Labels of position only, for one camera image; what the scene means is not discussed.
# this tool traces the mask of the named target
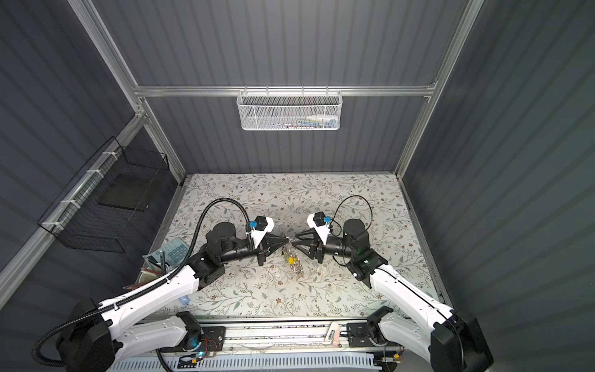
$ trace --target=gray corrugated wall panel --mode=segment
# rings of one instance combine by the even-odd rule
[[[141,85],[423,85],[465,1],[95,5]]]
[[[144,130],[132,140],[130,147],[156,151]],[[148,218],[138,226],[143,231],[140,245],[144,249],[126,249],[119,254],[52,244],[0,311],[0,367],[15,371],[44,368],[30,357],[31,347],[43,333],[64,322],[81,299],[91,297],[99,302],[122,294],[124,285],[134,283],[142,265],[141,255],[151,247],[176,187],[175,178],[168,173],[144,212]],[[58,357],[53,347],[45,348],[44,354]]]
[[[422,97],[346,97],[333,131],[245,131],[234,98],[149,98],[189,173],[393,170]]]
[[[495,370],[591,370],[595,4],[484,4],[405,185]],[[554,353],[557,358],[550,358]]]
[[[0,267],[133,111],[60,1],[0,3]]]

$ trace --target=white mesh basket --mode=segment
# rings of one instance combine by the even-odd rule
[[[237,95],[244,130],[337,130],[342,105],[340,92],[321,96]]]

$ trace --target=floral tablecloth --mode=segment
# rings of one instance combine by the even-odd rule
[[[222,196],[242,203],[250,218],[272,217],[274,234],[293,236],[308,228],[308,214],[324,211],[333,215],[349,195],[362,195],[372,205],[374,220],[368,230],[372,247],[408,280],[436,298],[401,190],[391,174],[195,174],[166,241],[180,237],[190,244],[204,206]],[[368,205],[360,198],[346,201],[336,220],[343,224],[349,218],[359,218],[367,225]],[[217,204],[201,226],[195,251],[206,242],[205,234],[221,221],[232,222],[238,237],[245,237],[237,207]],[[331,256],[318,264],[298,253],[304,275],[297,279],[280,251],[263,267],[258,267],[254,258],[227,264],[223,277],[189,296],[188,306],[176,300],[157,313],[188,310],[203,317],[367,316],[382,305],[394,307],[383,295],[354,280]]]

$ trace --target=flower pattern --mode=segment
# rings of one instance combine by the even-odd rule
[[[242,203],[251,218],[272,217],[274,234],[293,236],[308,228],[308,214],[324,211],[332,216],[349,195],[364,196],[373,208],[374,219],[368,230],[372,247],[410,282],[436,298],[401,190],[391,174],[195,174],[166,241],[179,237],[190,244],[204,206],[222,196]],[[359,198],[349,199],[336,218],[341,224],[349,218],[368,224],[368,205]],[[237,236],[245,238],[245,222],[237,207],[216,204],[204,219],[195,252],[205,243],[205,234],[222,221],[233,223]],[[395,308],[387,298],[355,281],[349,270],[330,256],[323,264],[301,254],[299,258],[303,266],[300,278],[284,262],[281,249],[262,267],[255,258],[230,262],[225,275],[189,295],[188,306],[176,300],[157,313],[187,310],[202,317],[367,316],[383,305]]]

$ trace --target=black wire basket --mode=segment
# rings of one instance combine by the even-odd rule
[[[152,218],[149,209],[169,172],[165,154],[119,147],[92,173],[56,221],[38,224],[64,246],[91,251],[120,252],[151,244],[140,223]]]

